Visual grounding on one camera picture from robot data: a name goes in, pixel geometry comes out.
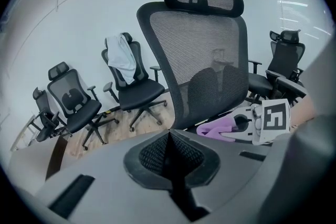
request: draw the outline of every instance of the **purple cloth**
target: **purple cloth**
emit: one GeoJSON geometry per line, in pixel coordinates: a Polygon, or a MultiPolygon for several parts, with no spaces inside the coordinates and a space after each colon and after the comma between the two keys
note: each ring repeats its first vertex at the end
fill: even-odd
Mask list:
{"type": "Polygon", "coordinates": [[[234,138],[224,137],[220,133],[230,133],[235,127],[237,127],[235,119],[229,114],[215,121],[201,124],[197,127],[196,132],[200,136],[234,142],[234,138]]]}

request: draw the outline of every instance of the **black slot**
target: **black slot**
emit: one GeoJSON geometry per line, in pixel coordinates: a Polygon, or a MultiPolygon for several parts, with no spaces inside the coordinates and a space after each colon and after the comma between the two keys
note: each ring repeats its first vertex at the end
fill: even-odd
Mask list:
{"type": "Polygon", "coordinates": [[[49,206],[49,209],[67,219],[93,181],[92,176],[79,175],[49,206]]]}
{"type": "Polygon", "coordinates": [[[203,162],[204,156],[200,152],[194,152],[194,158],[186,158],[185,146],[186,144],[183,144],[177,137],[169,135],[162,176],[172,182],[173,190],[170,196],[173,201],[190,221],[195,221],[209,212],[203,207],[196,206],[192,192],[187,188],[184,178],[203,162]]]}
{"type": "Polygon", "coordinates": [[[260,161],[263,162],[264,159],[266,158],[265,155],[261,155],[261,154],[257,154],[257,153],[253,153],[253,152],[248,152],[248,151],[242,151],[239,153],[240,156],[245,157],[245,158],[249,158],[249,159],[254,159],[256,161],[260,161]]]}

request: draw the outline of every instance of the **ceiling light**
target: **ceiling light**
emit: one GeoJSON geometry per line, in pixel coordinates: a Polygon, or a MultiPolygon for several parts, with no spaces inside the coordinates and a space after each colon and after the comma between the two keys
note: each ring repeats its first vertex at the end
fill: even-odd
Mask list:
{"type": "Polygon", "coordinates": [[[322,32],[324,32],[324,33],[326,33],[326,34],[329,35],[329,36],[331,36],[330,33],[328,33],[327,31],[325,31],[325,30],[323,30],[323,29],[321,29],[321,28],[318,28],[318,27],[316,27],[316,26],[314,26],[314,28],[317,29],[317,30],[320,30],[320,31],[322,31],[322,32]]]}
{"type": "Polygon", "coordinates": [[[280,20],[288,20],[290,22],[298,23],[298,20],[292,20],[292,19],[286,19],[286,18],[280,18],[280,20]]]}
{"type": "Polygon", "coordinates": [[[304,34],[305,34],[305,35],[307,35],[307,36],[310,36],[310,37],[313,37],[313,38],[319,39],[318,37],[315,37],[315,36],[309,35],[309,34],[307,34],[307,33],[304,33],[304,34]]]}
{"type": "Polygon", "coordinates": [[[290,28],[287,28],[287,27],[281,27],[283,30],[290,30],[290,31],[294,31],[294,29],[290,29],[290,28]]]}
{"type": "Polygon", "coordinates": [[[303,6],[303,7],[308,7],[308,4],[298,3],[298,2],[291,2],[291,1],[278,0],[278,3],[293,4],[293,5],[299,5],[299,6],[303,6]]]}

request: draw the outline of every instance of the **office chair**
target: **office chair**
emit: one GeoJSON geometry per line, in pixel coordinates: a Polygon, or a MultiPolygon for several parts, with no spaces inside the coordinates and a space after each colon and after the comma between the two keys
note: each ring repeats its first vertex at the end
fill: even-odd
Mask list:
{"type": "Polygon", "coordinates": [[[248,91],[243,0],[164,0],[142,5],[141,30],[187,129],[243,102],[248,91]]]}
{"type": "Polygon", "coordinates": [[[257,74],[257,66],[260,62],[249,60],[252,62],[253,73],[249,73],[248,83],[250,96],[245,100],[251,103],[261,103],[260,97],[264,99],[283,97],[284,93],[281,87],[274,89],[275,81],[278,77],[298,82],[299,76],[302,72],[298,72],[298,63],[301,60],[305,45],[299,42],[299,31],[282,31],[279,36],[274,39],[276,33],[270,32],[271,48],[273,59],[266,70],[266,76],[257,74]]]}
{"type": "MultiPolygon", "coordinates": [[[[269,37],[271,38],[271,49],[272,49],[272,54],[274,57],[274,53],[276,51],[276,47],[277,47],[277,42],[280,40],[280,34],[275,33],[273,31],[269,32],[269,37]]],[[[253,64],[253,73],[257,73],[257,64],[253,64]]],[[[296,82],[297,84],[299,84],[300,86],[303,87],[303,84],[301,83],[301,81],[299,81],[300,79],[300,75],[303,73],[303,70],[301,68],[296,68],[296,70],[293,70],[293,73],[290,76],[290,80],[296,82]]]]}
{"type": "MultiPolygon", "coordinates": [[[[141,47],[139,42],[132,41],[132,37],[129,33],[123,33],[126,38],[127,43],[129,44],[131,51],[134,55],[136,61],[136,69],[134,74],[134,81],[128,85],[122,74],[117,68],[109,66],[114,81],[116,82],[115,88],[118,90],[117,98],[116,94],[112,90],[112,82],[107,83],[103,92],[110,92],[116,102],[120,104],[120,108],[124,111],[130,112],[132,109],[139,109],[134,119],[130,123],[130,131],[134,132],[134,123],[139,118],[139,116],[147,111],[152,117],[157,120],[157,124],[161,125],[161,120],[153,113],[150,107],[163,103],[164,106],[167,106],[167,101],[162,100],[158,102],[153,102],[157,97],[159,97],[164,92],[164,87],[159,84],[158,71],[160,67],[154,66],[150,69],[154,70],[155,81],[148,78],[148,73],[146,72],[142,59],[141,59],[141,47]]],[[[103,50],[101,53],[102,58],[105,63],[108,65],[109,59],[107,55],[107,49],[103,50]]]]}
{"type": "Polygon", "coordinates": [[[101,138],[98,127],[107,124],[111,121],[119,123],[116,119],[109,119],[100,122],[105,113],[98,114],[101,103],[94,92],[95,86],[88,88],[92,92],[95,100],[92,100],[87,95],[79,83],[79,78],[76,69],[69,69],[65,62],[61,62],[48,71],[49,80],[48,90],[56,99],[63,110],[64,116],[68,119],[67,130],[74,133],[84,128],[87,124],[90,125],[89,131],[83,142],[84,150],[88,150],[85,146],[93,131],[95,131],[98,139],[102,144],[107,144],[101,138]]]}
{"type": "Polygon", "coordinates": [[[57,135],[66,135],[66,124],[65,122],[58,116],[59,112],[53,114],[51,112],[48,95],[46,91],[40,91],[38,87],[33,91],[33,98],[36,101],[36,104],[39,109],[39,113],[37,116],[31,120],[29,125],[34,126],[37,130],[39,130],[38,135],[36,136],[36,141],[42,142],[47,138],[52,138],[57,135]],[[41,129],[39,126],[35,124],[35,120],[40,118],[43,128],[41,129]],[[57,128],[59,123],[63,124],[63,127],[57,128]]]}

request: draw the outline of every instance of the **mesh chair back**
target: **mesh chair back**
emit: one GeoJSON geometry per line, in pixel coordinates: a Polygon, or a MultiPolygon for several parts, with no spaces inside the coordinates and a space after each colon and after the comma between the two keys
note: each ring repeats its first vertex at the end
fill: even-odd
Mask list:
{"type": "Polygon", "coordinates": [[[289,79],[293,70],[297,70],[304,50],[305,46],[302,43],[291,44],[282,40],[278,41],[268,70],[279,73],[289,79]]]}
{"type": "Polygon", "coordinates": [[[137,17],[185,129],[240,104],[248,91],[243,0],[165,0],[137,17]]]}
{"type": "Polygon", "coordinates": [[[107,54],[108,50],[105,49],[101,52],[101,56],[102,56],[103,60],[108,65],[108,67],[110,68],[110,70],[113,74],[114,80],[116,82],[115,88],[116,88],[117,91],[122,91],[124,89],[129,88],[133,84],[136,84],[138,82],[141,82],[141,81],[144,81],[144,80],[148,79],[148,73],[146,72],[145,67],[143,66],[143,63],[142,63],[141,46],[140,46],[139,42],[132,41],[132,37],[128,33],[124,33],[124,35],[125,34],[127,34],[126,35],[126,37],[127,37],[126,40],[129,43],[130,49],[131,49],[131,51],[134,55],[135,62],[136,62],[136,69],[135,69],[135,73],[134,73],[134,76],[133,76],[134,81],[130,85],[128,85],[125,82],[122,74],[120,73],[120,71],[117,68],[111,67],[111,66],[108,65],[108,62],[109,62],[109,58],[108,58],[108,54],[107,54]]]}
{"type": "Polygon", "coordinates": [[[69,70],[65,62],[51,68],[48,75],[51,80],[48,90],[62,108],[65,117],[75,114],[91,99],[80,85],[76,69],[69,70]]]}
{"type": "Polygon", "coordinates": [[[277,47],[277,43],[274,41],[271,41],[271,49],[272,49],[272,54],[274,56],[275,54],[275,48],[277,47]]]}
{"type": "MultiPolygon", "coordinates": [[[[33,91],[33,98],[36,101],[37,107],[39,111],[44,111],[44,114],[47,118],[50,120],[53,118],[54,114],[50,110],[49,106],[49,101],[48,101],[48,95],[46,91],[40,91],[37,87],[33,91]]],[[[48,127],[49,123],[48,121],[44,118],[41,117],[41,122],[44,127],[48,127]]]]}

